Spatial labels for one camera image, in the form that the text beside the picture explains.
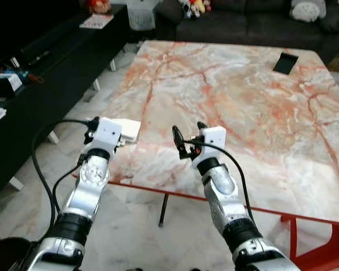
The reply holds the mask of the white paper box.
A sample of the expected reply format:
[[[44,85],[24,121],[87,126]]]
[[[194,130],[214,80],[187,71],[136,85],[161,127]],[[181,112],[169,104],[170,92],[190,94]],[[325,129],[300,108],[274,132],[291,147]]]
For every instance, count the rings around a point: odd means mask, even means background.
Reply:
[[[124,143],[135,143],[141,129],[141,122],[131,119],[115,119],[122,126],[120,140]]]

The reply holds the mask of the black low console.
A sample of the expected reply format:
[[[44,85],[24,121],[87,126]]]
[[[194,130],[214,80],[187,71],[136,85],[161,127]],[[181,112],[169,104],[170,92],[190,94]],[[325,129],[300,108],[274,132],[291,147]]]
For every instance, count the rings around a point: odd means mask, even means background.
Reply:
[[[0,119],[0,192],[30,158],[32,139],[46,124],[63,119],[110,66],[129,34],[127,5],[112,5],[102,29],[77,28],[59,39],[32,73],[44,82],[25,85],[4,105]]]

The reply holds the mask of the black remote control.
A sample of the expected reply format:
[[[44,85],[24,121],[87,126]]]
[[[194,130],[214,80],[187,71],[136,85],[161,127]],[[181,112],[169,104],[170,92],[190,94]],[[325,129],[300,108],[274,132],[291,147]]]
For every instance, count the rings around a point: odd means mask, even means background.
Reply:
[[[40,64],[41,62],[45,61],[46,58],[51,56],[51,51],[44,51],[42,53],[39,53],[37,56],[28,59],[27,64],[28,65],[36,65]]]

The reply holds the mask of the white and black box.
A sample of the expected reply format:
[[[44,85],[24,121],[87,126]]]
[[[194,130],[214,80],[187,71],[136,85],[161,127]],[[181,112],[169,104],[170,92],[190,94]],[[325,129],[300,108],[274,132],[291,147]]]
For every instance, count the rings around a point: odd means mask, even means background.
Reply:
[[[23,85],[17,74],[0,74],[0,97],[13,98]]]

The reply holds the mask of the black flat packet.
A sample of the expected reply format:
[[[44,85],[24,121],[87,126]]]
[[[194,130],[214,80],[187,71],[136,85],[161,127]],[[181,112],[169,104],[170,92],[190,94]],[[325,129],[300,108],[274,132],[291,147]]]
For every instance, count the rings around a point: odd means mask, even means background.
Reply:
[[[289,75],[296,62],[298,62],[298,58],[298,56],[293,54],[281,53],[275,67],[273,67],[273,72]]]

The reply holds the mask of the white and red magazine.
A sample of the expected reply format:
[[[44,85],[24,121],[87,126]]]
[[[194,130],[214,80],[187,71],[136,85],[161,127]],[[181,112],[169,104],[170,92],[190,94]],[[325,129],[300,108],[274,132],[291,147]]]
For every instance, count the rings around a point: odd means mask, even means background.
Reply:
[[[79,28],[103,29],[114,18],[113,15],[92,14],[79,25]]]

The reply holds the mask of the dark grey sofa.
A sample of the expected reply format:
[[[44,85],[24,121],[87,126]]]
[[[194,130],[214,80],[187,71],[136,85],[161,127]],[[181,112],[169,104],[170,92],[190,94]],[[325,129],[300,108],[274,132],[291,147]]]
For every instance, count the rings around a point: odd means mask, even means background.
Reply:
[[[291,47],[319,54],[329,64],[339,54],[339,2],[323,0],[325,17],[291,18],[292,0],[209,0],[211,10],[185,18],[180,0],[154,7],[155,38],[162,41]]]

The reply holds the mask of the colourful plush toy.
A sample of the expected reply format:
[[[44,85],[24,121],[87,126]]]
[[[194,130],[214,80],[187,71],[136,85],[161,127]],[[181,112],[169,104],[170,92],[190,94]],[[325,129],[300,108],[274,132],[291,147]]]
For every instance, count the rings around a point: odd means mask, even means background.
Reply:
[[[186,20],[196,20],[204,13],[211,11],[210,0],[177,0]]]

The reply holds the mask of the white lace cloth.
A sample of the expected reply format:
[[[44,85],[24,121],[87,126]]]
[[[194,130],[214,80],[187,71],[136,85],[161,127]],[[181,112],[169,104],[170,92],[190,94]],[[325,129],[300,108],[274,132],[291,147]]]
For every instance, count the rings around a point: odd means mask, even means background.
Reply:
[[[126,0],[130,28],[133,31],[154,29],[154,8],[160,2],[161,0]]]

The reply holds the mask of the red plush toy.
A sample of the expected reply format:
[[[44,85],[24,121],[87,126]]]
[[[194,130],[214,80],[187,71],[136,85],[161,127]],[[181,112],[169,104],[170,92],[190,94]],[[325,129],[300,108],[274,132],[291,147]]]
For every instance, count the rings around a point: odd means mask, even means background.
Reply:
[[[84,0],[84,3],[92,14],[107,15],[112,10],[110,0]]]

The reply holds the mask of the grey round cushion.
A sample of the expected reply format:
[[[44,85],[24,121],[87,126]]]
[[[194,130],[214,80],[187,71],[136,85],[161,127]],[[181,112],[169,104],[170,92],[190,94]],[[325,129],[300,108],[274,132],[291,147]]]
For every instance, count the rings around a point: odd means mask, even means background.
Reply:
[[[291,0],[289,16],[294,20],[312,23],[321,20],[326,14],[325,0]]]

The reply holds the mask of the marble table with red frame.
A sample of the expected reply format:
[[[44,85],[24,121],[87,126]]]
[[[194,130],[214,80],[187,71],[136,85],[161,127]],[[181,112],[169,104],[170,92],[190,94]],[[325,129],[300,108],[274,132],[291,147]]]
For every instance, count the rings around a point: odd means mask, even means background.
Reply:
[[[273,72],[281,53],[298,56],[289,75]],[[255,216],[333,222],[331,238],[293,256],[304,271],[339,268],[339,86],[313,51],[282,47],[146,41],[100,111],[141,122],[135,143],[112,162],[111,183],[201,197],[190,160],[172,142],[197,121],[226,129]]]

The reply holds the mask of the red handled scissors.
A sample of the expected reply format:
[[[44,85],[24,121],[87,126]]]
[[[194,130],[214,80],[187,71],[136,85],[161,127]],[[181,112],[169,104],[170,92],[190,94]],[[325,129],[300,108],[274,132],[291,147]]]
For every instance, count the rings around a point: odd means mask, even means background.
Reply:
[[[18,75],[20,75],[25,84],[43,84],[45,82],[42,77],[35,75],[30,71],[20,71],[18,72]]]

